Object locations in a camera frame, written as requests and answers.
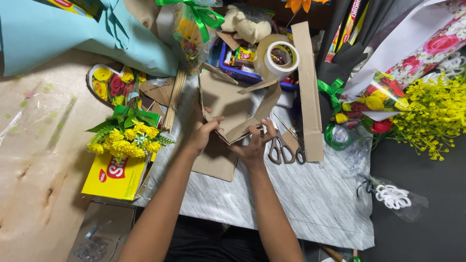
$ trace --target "blue plastic basket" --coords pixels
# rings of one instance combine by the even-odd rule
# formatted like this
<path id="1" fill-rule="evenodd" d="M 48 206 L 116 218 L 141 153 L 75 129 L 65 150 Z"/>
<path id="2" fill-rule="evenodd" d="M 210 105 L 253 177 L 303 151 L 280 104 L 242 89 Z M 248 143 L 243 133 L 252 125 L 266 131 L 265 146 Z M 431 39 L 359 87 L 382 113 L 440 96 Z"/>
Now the blue plastic basket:
<path id="1" fill-rule="evenodd" d="M 226 44 L 225 42 L 222 41 L 222 51 L 220 53 L 220 60 L 219 60 L 219 66 L 222 69 L 222 71 L 229 75 L 231 78 L 233 78 L 236 81 L 241 81 L 248 83 L 250 85 L 257 84 L 262 79 L 258 74 L 253 74 L 253 73 L 248 73 L 245 71 L 241 71 L 238 69 L 230 68 L 226 65 L 223 64 L 223 61 L 225 61 L 225 56 L 226 56 Z M 299 85 L 293 85 L 289 84 L 286 82 L 280 82 L 280 87 L 283 91 L 288 91 L 288 92 L 293 92 L 293 91 L 298 91 L 299 90 Z"/>

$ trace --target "hand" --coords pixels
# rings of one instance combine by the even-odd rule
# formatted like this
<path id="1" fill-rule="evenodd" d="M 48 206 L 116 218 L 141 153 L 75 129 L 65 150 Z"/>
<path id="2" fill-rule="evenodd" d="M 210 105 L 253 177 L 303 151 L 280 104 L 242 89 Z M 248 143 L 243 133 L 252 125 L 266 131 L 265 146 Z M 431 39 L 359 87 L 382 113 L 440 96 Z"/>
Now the hand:
<path id="1" fill-rule="evenodd" d="M 257 168 L 265 167 L 264 165 L 264 151 L 265 144 L 275 137 L 274 123 L 267 117 L 260 121 L 267 127 L 267 133 L 262 135 L 257 128 L 249 126 L 248 130 L 251 134 L 251 142 L 249 145 L 231 145 L 228 148 L 233 151 L 241 161 L 244 163 L 246 168 L 251 171 Z"/>
<path id="2" fill-rule="evenodd" d="M 212 109 L 204 107 L 208 113 L 212 113 Z M 187 148 L 194 150 L 197 156 L 200 156 L 209 142 L 209 134 L 213 130 L 220 130 L 220 121 L 224 120 L 225 117 L 214 117 L 212 121 L 207 123 L 206 119 L 202 115 L 201 105 L 195 102 L 196 110 L 196 123 L 192 130 L 191 137 L 186 144 Z"/>

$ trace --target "green ribbon roll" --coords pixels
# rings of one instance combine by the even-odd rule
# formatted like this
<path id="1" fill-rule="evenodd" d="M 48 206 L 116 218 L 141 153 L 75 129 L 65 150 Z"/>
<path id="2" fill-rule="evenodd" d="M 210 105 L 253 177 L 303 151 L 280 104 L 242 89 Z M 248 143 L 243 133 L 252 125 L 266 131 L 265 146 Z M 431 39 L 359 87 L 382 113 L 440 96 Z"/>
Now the green ribbon roll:
<path id="1" fill-rule="evenodd" d="M 337 94 L 341 95 L 343 93 L 342 85 L 343 85 L 343 80 L 341 80 L 340 78 L 337 78 L 331 86 L 320 81 L 319 79 L 317 80 L 317 89 L 320 92 L 325 92 L 330 96 L 332 107 L 335 108 L 335 111 L 333 114 L 340 112 L 340 110 L 342 109 L 342 104 L 336 97 Z"/>
<path id="2" fill-rule="evenodd" d="M 194 2 L 194 0 L 155 0 L 155 3 L 158 6 L 177 3 L 185 3 L 187 6 L 189 6 L 192 10 L 192 16 L 194 17 L 194 20 L 196 21 L 199 30 L 201 31 L 202 41 L 204 43 L 207 43 L 207 41 L 209 41 L 210 38 L 207 27 L 217 28 L 225 22 L 223 16 L 219 15 L 218 13 L 212 10 L 207 9 L 204 6 L 197 5 Z"/>
<path id="3" fill-rule="evenodd" d="M 336 151 L 341 151 L 351 145 L 351 136 L 347 133 L 346 137 L 338 136 L 339 133 L 336 131 L 335 135 L 333 134 L 334 129 L 336 128 L 335 122 L 330 122 L 325 130 L 323 137 L 325 142 Z"/>
<path id="4" fill-rule="evenodd" d="M 357 256 L 354 256 L 349 260 L 349 262 L 361 262 L 361 260 Z"/>

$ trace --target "white marble surface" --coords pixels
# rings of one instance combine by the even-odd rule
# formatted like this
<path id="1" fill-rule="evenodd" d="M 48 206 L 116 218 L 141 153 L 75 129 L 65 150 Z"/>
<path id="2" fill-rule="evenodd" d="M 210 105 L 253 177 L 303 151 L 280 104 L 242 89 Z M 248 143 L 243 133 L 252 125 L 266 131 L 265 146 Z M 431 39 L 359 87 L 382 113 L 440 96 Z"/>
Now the white marble surface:
<path id="1" fill-rule="evenodd" d="M 166 133 L 174 140 L 178 139 L 196 83 L 196 77 L 186 80 L 173 129 Z M 255 106 L 260 103 L 264 91 L 255 93 Z M 275 107 L 273 112 L 291 126 L 286 109 Z M 281 124 L 279 126 L 283 133 L 285 128 Z M 374 231 L 369 219 L 372 212 L 370 195 L 361 189 L 360 197 L 356 197 L 357 186 L 363 181 L 363 176 L 369 174 L 369 140 L 354 143 L 343 152 L 334 151 L 324 142 L 325 160 L 304 165 L 297 162 L 275 165 L 267 157 L 270 143 L 267 145 L 264 155 L 267 170 L 298 238 L 359 250 L 374 246 Z M 159 151 L 150 171 L 148 189 L 134 205 L 147 205 L 166 174 L 166 163 L 173 147 L 170 145 Z M 360 158 L 364 158 L 361 164 L 357 163 L 358 168 L 351 171 L 349 162 Z M 257 229 L 251 192 L 249 178 L 240 161 L 233 182 L 191 172 L 180 214 Z"/>

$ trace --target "light blue wrapping paper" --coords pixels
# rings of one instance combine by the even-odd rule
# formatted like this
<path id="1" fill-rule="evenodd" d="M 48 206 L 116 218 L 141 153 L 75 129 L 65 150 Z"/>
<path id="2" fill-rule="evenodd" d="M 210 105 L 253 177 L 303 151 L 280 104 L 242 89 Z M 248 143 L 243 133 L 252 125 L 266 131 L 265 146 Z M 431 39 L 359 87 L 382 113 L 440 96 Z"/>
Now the light blue wrapping paper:
<path id="1" fill-rule="evenodd" d="M 0 50 L 4 76 L 27 72 L 77 48 L 109 56 L 151 76 L 175 76 L 178 59 L 126 9 L 123 0 L 101 0 L 96 20 L 31 0 L 0 0 Z"/>

